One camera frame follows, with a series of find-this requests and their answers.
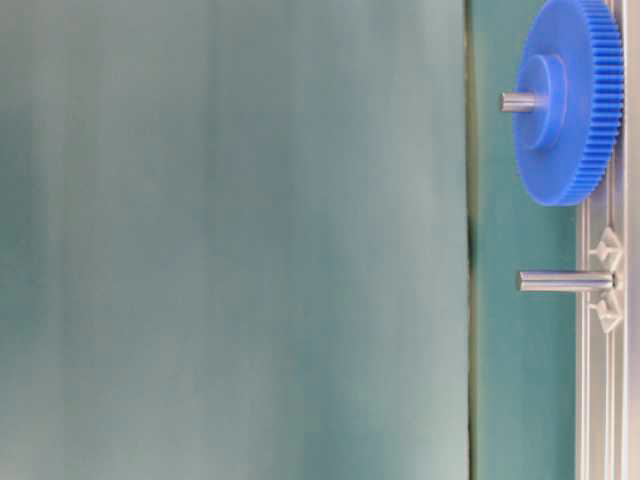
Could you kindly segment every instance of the metal shaft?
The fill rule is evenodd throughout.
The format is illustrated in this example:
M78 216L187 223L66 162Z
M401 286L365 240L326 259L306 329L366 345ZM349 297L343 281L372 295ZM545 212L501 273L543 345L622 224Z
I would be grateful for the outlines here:
M609 290L613 285L609 272L537 270L516 275L516 286L522 292L591 292Z
M533 93L505 92L500 94L500 110L503 112L530 112L536 106Z

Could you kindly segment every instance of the metal pin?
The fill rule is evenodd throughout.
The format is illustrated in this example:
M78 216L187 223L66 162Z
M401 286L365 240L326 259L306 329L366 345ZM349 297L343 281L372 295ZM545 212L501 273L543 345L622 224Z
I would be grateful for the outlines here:
M516 287L521 292L591 292L613 286L613 274L609 272L537 270L516 275Z
M508 113L530 112L536 106L536 97L533 93L504 92L498 99L500 111Z

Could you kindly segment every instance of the teal wall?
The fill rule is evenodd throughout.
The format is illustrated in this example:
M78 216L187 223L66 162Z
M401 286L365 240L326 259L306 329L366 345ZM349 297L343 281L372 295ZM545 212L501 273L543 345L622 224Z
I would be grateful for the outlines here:
M474 480L574 477L575 300L515 272L575 268L575 210L526 196L497 109L542 3L467 0Z
M1 478L467 478L462 7L3 2Z

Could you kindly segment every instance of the metal frame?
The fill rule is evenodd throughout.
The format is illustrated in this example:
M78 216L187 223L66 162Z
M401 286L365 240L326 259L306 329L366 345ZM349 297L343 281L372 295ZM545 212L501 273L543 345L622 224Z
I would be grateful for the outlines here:
M576 480L640 480L640 2L607 3L624 42L624 121L576 233L578 270L612 272L615 287L577 294Z

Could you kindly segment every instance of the plastic gear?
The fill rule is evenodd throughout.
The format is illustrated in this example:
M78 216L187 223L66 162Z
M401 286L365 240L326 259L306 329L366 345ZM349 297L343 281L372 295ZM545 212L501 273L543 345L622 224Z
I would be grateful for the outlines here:
M622 41L601 0L549 0L533 22L518 92L536 107L516 113L518 170L542 205L576 205L596 189L618 136L624 100Z

